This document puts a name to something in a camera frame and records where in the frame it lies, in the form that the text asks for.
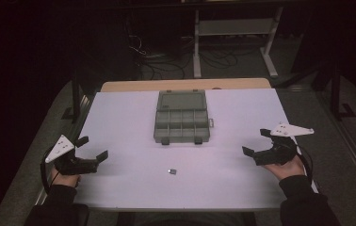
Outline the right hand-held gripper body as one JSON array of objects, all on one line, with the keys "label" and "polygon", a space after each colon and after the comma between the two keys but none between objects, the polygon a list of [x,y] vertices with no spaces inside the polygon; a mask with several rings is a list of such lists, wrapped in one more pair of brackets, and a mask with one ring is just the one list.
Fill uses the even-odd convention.
[{"label": "right hand-held gripper body", "polygon": [[282,122],[270,131],[272,147],[268,150],[255,152],[253,155],[257,166],[283,165],[291,161],[298,153],[297,144],[292,137],[311,135],[314,132],[312,128],[304,128]]}]

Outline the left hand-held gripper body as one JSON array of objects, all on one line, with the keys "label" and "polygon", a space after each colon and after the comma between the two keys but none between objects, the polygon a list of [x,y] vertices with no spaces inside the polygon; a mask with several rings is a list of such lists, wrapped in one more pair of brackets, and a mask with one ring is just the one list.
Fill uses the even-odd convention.
[{"label": "left hand-held gripper body", "polygon": [[97,171],[100,163],[94,159],[84,159],[75,155],[75,142],[61,135],[56,144],[44,154],[45,163],[54,163],[55,168],[63,175],[88,174]]}]

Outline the person's left hand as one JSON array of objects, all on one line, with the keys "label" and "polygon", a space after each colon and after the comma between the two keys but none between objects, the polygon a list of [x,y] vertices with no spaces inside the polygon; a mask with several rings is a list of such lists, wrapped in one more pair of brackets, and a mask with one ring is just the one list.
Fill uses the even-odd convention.
[{"label": "person's left hand", "polygon": [[80,175],[63,175],[56,169],[51,170],[52,185],[77,187],[80,182]]}]

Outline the person's right hand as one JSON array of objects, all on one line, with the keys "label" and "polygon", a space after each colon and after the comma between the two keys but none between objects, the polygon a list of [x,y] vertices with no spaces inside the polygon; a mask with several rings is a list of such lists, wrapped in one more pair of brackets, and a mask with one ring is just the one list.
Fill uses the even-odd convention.
[{"label": "person's right hand", "polygon": [[264,169],[270,171],[279,181],[297,175],[304,175],[304,166],[298,156],[283,165],[270,164],[264,165]]}]

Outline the black metal stand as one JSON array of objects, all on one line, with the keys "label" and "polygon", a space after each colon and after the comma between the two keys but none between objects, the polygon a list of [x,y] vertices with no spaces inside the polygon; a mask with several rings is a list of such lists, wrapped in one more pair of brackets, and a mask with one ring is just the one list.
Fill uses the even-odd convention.
[{"label": "black metal stand", "polygon": [[71,120],[76,123],[84,113],[84,109],[88,103],[88,96],[82,90],[77,72],[73,72],[71,79],[72,88],[72,104],[67,107],[62,115],[63,120]]},{"label": "black metal stand", "polygon": [[323,91],[331,85],[330,111],[334,118],[354,118],[355,113],[348,104],[340,103],[341,73],[337,63],[332,60],[321,61],[316,68],[316,78],[312,83],[313,90]]}]

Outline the grey plastic organizer box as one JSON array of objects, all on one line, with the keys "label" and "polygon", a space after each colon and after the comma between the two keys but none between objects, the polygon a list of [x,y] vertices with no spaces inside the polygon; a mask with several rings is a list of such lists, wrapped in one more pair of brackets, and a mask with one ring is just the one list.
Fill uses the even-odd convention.
[{"label": "grey plastic organizer box", "polygon": [[201,145],[208,142],[210,136],[210,121],[203,89],[159,92],[154,122],[156,143]]}]

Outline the white metal stand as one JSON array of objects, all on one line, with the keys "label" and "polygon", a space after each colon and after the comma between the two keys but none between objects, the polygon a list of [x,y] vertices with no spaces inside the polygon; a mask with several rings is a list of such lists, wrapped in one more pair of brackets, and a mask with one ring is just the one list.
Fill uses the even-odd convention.
[{"label": "white metal stand", "polygon": [[280,19],[283,13],[283,7],[276,9],[272,18],[264,19],[230,19],[230,20],[201,20],[200,12],[195,11],[194,24],[194,53],[193,70],[194,77],[201,78],[201,62],[199,52],[199,39],[206,36],[231,36],[231,35],[267,35],[266,44],[260,48],[261,56],[267,67],[270,77],[277,77],[269,52],[274,41]]}]

